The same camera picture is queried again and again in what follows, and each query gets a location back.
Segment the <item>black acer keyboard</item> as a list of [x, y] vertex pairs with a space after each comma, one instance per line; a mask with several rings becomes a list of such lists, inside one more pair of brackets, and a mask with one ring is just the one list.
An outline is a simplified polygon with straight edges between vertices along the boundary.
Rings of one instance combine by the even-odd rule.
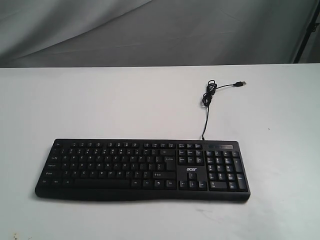
[[237, 141], [61, 138], [35, 194], [76, 201], [245, 202], [251, 192]]

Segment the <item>grey backdrop cloth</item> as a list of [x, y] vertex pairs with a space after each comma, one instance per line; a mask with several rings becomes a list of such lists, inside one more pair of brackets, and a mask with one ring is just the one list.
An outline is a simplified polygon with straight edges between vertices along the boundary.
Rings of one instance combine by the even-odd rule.
[[3, 68], [291, 63], [315, 0], [3, 0]]

